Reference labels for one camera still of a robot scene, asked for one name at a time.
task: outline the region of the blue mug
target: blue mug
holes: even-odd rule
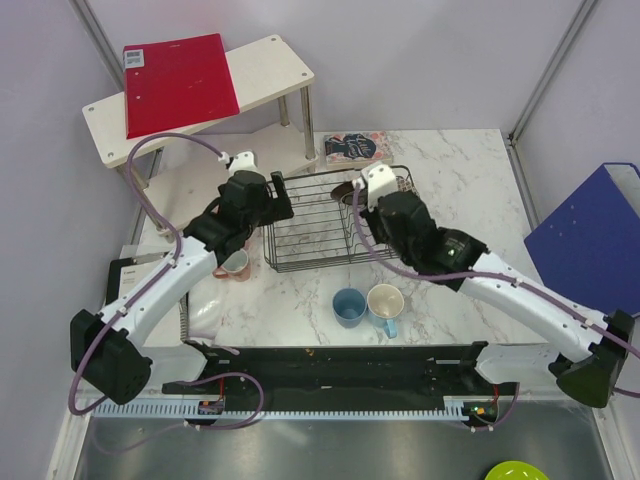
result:
[[[389,338],[396,338],[396,317],[404,309],[402,292],[393,285],[381,283],[376,285],[367,295],[369,320],[378,328],[382,328]]]
[[[343,288],[333,296],[333,314],[344,328],[357,327],[367,312],[367,300],[355,288]]]

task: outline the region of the label sticker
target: label sticker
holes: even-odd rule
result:
[[[125,50],[124,68],[144,67],[144,52],[140,50]]]

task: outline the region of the white wall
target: white wall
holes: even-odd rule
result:
[[[282,35],[316,74],[316,129],[513,127],[579,0],[89,0],[127,44]],[[290,95],[294,121],[298,96]],[[225,122],[252,131],[274,105]]]
[[[43,478],[71,380],[69,321],[103,299],[130,227],[81,107],[116,91],[66,0],[0,15],[0,478]]]
[[[542,218],[601,163],[640,166],[638,19],[637,0],[600,2],[521,139],[526,176]],[[635,338],[640,347],[638,331]],[[640,362],[632,356],[618,386],[640,390]],[[636,478],[640,478],[639,407],[640,400],[629,398],[617,399],[613,407]]]

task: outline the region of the shelf leg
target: shelf leg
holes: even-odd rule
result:
[[[289,125],[289,111],[287,110],[287,97],[284,95],[278,97],[278,108],[280,109],[280,125],[286,127]]]
[[[116,170],[118,171],[122,179],[126,182],[127,173],[125,171],[124,165],[117,166]],[[131,168],[131,173],[133,174],[133,181],[136,183],[136,185],[140,189],[142,196],[145,198],[147,203],[151,203],[151,200],[149,200],[149,197],[147,197],[146,194],[144,193],[145,188],[149,186],[149,182],[147,181],[147,179],[144,178],[144,176],[142,176],[142,174],[140,173],[140,170],[138,170],[135,166]],[[153,223],[153,225],[156,227],[157,230],[164,230],[164,226],[162,226],[162,224],[158,222],[155,218],[149,217],[149,220],[151,220],[151,223]]]
[[[309,87],[300,89],[300,98],[302,100],[302,120],[304,122],[305,157],[307,157],[307,160],[313,160],[316,158],[316,147],[313,143],[313,119],[311,118]]]

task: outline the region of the mug handle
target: mug handle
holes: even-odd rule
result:
[[[216,268],[213,271],[213,276],[219,280],[223,280],[225,278],[229,278],[229,274],[225,272],[222,268]]]
[[[396,338],[398,336],[396,322],[393,319],[387,320],[387,323],[384,324],[384,333],[386,333],[389,338]]]

